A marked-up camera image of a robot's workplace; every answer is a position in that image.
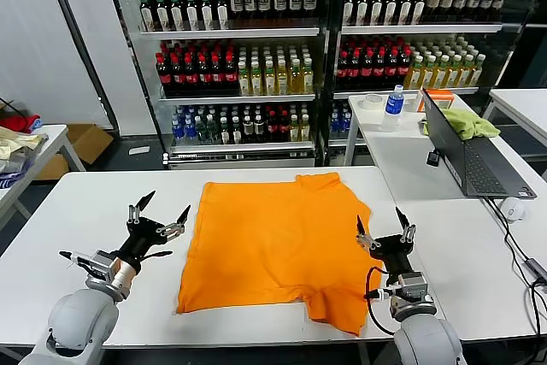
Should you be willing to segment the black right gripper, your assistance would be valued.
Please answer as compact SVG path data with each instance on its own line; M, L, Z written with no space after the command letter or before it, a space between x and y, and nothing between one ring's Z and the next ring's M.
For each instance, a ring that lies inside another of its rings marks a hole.
M362 248L370 248L372 258L382 261L388 274L406 274L413 271L408 255L414 249L415 224L410 224L407 216L396 207L397 218L403 234L395 234L374 239L357 216L356 241Z

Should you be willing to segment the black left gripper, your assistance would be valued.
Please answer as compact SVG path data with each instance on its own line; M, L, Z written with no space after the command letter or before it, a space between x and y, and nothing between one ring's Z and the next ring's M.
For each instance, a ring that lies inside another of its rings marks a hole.
M135 204L128 205L127 231L128 238L117 250L117 257L129 264L141 263L149 249L158 244L158 235L165 238L177 238L185 232L185 224L191 206L188 205L176 222L160 227L160 223L148 218L140 218L140 213L154 197L152 191L141 197Z

